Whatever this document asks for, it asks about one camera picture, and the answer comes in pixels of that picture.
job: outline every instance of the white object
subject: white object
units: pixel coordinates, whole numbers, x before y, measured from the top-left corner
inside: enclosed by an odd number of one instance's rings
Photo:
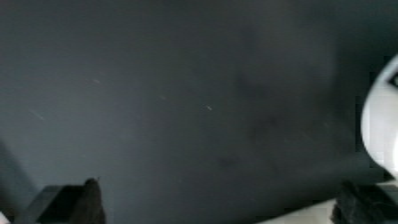
[[[0,224],[10,224],[1,212],[0,212]]]
[[[362,140],[369,156],[398,178],[398,56],[378,75],[362,111]]]
[[[335,201],[328,200],[327,202],[312,205],[309,208],[295,211],[282,217],[257,223],[257,224],[332,224],[332,208]]]

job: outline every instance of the gray background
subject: gray background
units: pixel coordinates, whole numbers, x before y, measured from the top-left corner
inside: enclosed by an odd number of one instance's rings
[[[110,224],[250,223],[380,181],[396,19],[392,0],[0,1],[3,208],[94,177]]]

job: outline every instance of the white curved edge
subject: white curved edge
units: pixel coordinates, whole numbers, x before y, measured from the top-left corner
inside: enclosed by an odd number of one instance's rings
[[[8,219],[5,218],[5,215],[1,212],[0,212],[0,224],[10,224]]]
[[[398,178],[398,88],[389,79],[398,72],[394,56],[371,87],[362,111],[362,140],[369,156]]]

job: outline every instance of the dark gray wall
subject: dark gray wall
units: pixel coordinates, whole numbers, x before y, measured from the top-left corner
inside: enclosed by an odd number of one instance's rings
[[[239,223],[380,181],[353,121],[392,3],[1,1],[10,207],[97,177],[110,224]]]

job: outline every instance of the black object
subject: black object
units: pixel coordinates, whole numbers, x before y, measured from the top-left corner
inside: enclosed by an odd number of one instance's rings
[[[14,224],[104,224],[101,190],[88,179],[83,186],[46,187]]]
[[[389,84],[398,88],[398,73],[394,73],[394,75],[389,79]]]
[[[332,221],[335,224],[398,223],[398,201],[390,195],[398,192],[392,185],[342,184]]]

